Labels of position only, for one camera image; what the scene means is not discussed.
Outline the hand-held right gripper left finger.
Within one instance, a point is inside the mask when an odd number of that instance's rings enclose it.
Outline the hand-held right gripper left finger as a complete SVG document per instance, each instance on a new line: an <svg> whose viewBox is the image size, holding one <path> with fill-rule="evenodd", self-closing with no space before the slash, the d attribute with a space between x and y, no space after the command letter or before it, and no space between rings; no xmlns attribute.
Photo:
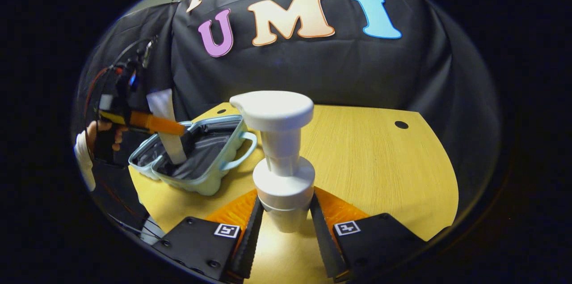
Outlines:
<svg viewBox="0 0 572 284"><path fill-rule="evenodd" d="M263 212L252 190L205 219L184 217L152 247L213 280L243 282L251 276Z"/></svg>

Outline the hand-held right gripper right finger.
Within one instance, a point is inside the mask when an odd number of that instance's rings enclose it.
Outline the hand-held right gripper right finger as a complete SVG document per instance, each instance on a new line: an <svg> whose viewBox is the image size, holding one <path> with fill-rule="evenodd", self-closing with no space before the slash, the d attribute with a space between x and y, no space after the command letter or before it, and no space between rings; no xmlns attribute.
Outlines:
<svg viewBox="0 0 572 284"><path fill-rule="evenodd" d="M370 216L319 187L309 210L327 277L334 282L392 270L427 245L391 214Z"/></svg>

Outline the white squeeze tube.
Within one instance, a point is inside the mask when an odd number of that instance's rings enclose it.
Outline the white squeeze tube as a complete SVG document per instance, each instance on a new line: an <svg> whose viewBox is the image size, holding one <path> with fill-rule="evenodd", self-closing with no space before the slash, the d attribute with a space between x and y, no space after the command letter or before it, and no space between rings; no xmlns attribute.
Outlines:
<svg viewBox="0 0 572 284"><path fill-rule="evenodd" d="M173 164L181 164L187 159L181 141L185 127L175 120L172 89L149 93L146 97L152 115L169 121L168 126L174 128L172 133L159 131L157 134Z"/></svg>

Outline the light blue suitcase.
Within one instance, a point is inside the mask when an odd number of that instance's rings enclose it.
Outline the light blue suitcase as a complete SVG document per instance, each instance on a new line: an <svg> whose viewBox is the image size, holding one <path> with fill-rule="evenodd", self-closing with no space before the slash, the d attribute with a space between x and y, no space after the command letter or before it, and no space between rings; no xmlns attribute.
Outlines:
<svg viewBox="0 0 572 284"><path fill-rule="evenodd" d="M246 160L257 147L239 114L196 122L183 121L180 137L186 161L174 164L158 135L145 140L130 155L129 165L151 180L204 196L219 191L223 176Z"/></svg>

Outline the white pump bottle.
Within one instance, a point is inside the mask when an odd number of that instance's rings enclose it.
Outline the white pump bottle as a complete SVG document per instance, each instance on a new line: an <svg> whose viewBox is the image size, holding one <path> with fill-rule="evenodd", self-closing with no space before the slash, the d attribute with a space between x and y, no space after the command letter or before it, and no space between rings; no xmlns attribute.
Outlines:
<svg viewBox="0 0 572 284"><path fill-rule="evenodd" d="M307 219L316 170L301 153L302 128L314 104L295 92L264 90L229 100L247 127L259 131L264 158L253 169L257 197L278 231L297 232Z"/></svg>

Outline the black backdrop cloth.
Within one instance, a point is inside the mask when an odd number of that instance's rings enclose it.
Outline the black backdrop cloth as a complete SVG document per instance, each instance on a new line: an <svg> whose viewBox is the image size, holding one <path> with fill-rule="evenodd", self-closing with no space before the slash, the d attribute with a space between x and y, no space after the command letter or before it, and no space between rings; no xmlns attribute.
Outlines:
<svg viewBox="0 0 572 284"><path fill-rule="evenodd" d="M494 172L502 115L492 76L464 30L431 0L177 0L116 20L84 64L71 136L100 70L129 44L158 37L143 88L172 89L188 120L254 90L316 103L419 112L449 155L459 209L474 207Z"/></svg>

